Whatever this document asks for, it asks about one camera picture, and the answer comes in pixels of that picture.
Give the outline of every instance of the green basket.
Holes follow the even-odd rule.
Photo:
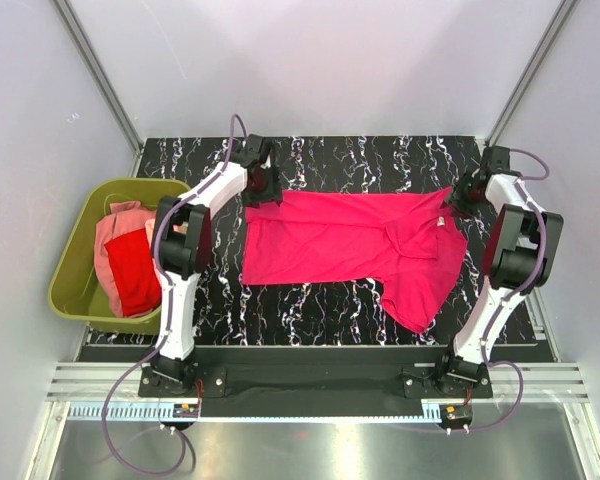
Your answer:
[[[120,318],[109,309],[93,266],[96,224],[111,213],[112,203],[139,200],[155,210],[164,195],[177,197],[189,190],[178,180],[122,178],[96,188],[82,208],[49,287],[49,305],[60,317],[82,320],[103,332],[157,334],[160,307],[142,317]]]

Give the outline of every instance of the pink cloth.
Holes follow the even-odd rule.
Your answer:
[[[109,297],[109,308],[116,317],[124,317],[120,295],[109,265],[109,254],[105,244],[126,233],[144,230],[145,223],[150,218],[155,218],[156,212],[147,210],[138,201],[112,203],[110,208],[111,215],[107,215],[96,224],[93,264],[98,281]],[[133,316],[137,317],[147,313],[149,312],[142,312]]]
[[[247,208],[246,285],[373,278],[398,323],[422,333],[453,289],[467,240],[431,194],[283,192]]]

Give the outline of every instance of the marble pattern surface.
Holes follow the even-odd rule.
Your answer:
[[[276,138],[284,189],[343,193],[425,193],[452,185],[475,168],[472,137]],[[138,176],[196,185],[222,161],[227,139],[149,139]],[[246,223],[239,197],[214,220],[214,256],[203,274],[193,312],[201,345],[446,344],[464,325],[482,284],[480,265],[495,212],[457,220],[469,248],[456,287],[422,335],[409,332],[381,306],[382,285],[371,279],[328,284],[244,286],[240,282]],[[148,343],[141,335],[93,332],[90,343]],[[535,343],[524,305],[499,340]]]

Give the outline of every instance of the stainless steel surface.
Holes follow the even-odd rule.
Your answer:
[[[533,52],[529,63],[525,67],[524,72],[520,77],[520,80],[518,80],[516,87],[513,89],[513,93],[509,97],[509,100],[507,101],[504,110],[498,117],[495,126],[493,127],[491,133],[486,139],[486,142],[489,145],[496,145],[498,143],[498,140],[500,140],[502,132],[504,131],[507,124],[509,123],[509,120],[515,113],[518,104],[522,100],[522,97],[527,91],[527,88],[529,88],[529,85],[533,81],[533,78],[538,72],[538,69],[544,62],[549,51],[551,50],[551,47],[558,38],[560,31],[566,25],[567,20],[569,19],[569,16],[573,12],[575,6],[578,4],[578,1],[579,0],[562,0],[560,2],[560,5],[556,9],[556,13],[553,15],[553,18],[549,22],[547,29],[542,35],[542,38],[540,39],[538,46]]]
[[[131,364],[124,363],[59,363],[49,387],[48,401],[104,401],[113,382]],[[523,402],[553,403],[556,401],[588,402],[588,396],[580,371],[575,363],[520,363],[525,388]],[[138,384],[141,378],[138,369],[120,385],[113,400],[120,402],[154,402],[160,399],[139,398]],[[491,386],[497,401],[513,400],[518,393],[518,377],[509,367],[498,367],[489,371]],[[475,399],[475,403],[492,400]]]
[[[477,422],[502,413],[477,405]],[[146,423],[111,423],[114,442],[147,428]],[[197,424],[186,430],[196,451],[170,478],[257,480],[356,479],[580,479],[585,478],[566,416],[557,405],[529,405],[502,428],[483,434],[413,433],[400,425]],[[165,469],[180,446],[155,432],[122,450],[134,464]],[[90,465],[107,453],[100,426],[65,427],[53,479],[136,479],[115,460]]]
[[[78,53],[80,53],[85,65],[89,69],[89,73],[91,73],[93,80],[98,86],[98,89],[102,94],[102,98],[109,106],[109,109],[116,119],[116,122],[118,122],[122,133],[127,139],[127,142],[129,142],[129,145],[131,145],[131,148],[136,153],[140,152],[144,142],[140,140],[138,132],[136,132],[135,127],[131,123],[129,116],[122,106],[122,103],[120,103],[120,99],[116,95],[109,78],[98,61],[93,47],[89,42],[89,38],[84,32],[84,29],[80,24],[80,20],[76,16],[71,6],[70,0],[52,0],[52,3],[55,5],[62,23],[67,28],[71,39],[78,49]]]

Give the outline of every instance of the robotic arm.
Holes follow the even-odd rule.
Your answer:
[[[491,350],[507,319],[533,288],[547,281],[562,231],[562,216],[545,211],[531,198],[523,177],[511,171],[509,154],[508,148],[487,147],[480,167],[465,173],[447,200],[462,216],[474,215],[476,207],[487,202],[498,213],[485,250],[478,301],[436,365],[436,387],[450,396],[477,387],[485,378]],[[540,269],[532,278],[537,265]]]
[[[191,191],[178,198],[165,196],[158,205],[154,245],[159,234],[157,226],[167,213],[182,199],[193,197],[171,216],[160,237],[159,258],[164,274],[160,278],[163,308],[158,345],[164,345],[151,360],[153,373],[185,388],[190,388],[195,380],[191,316],[200,274],[211,262],[211,220],[238,194],[242,194],[247,206],[282,201],[278,169],[271,153],[270,140],[249,135],[244,146],[235,148],[226,165],[219,164]]]

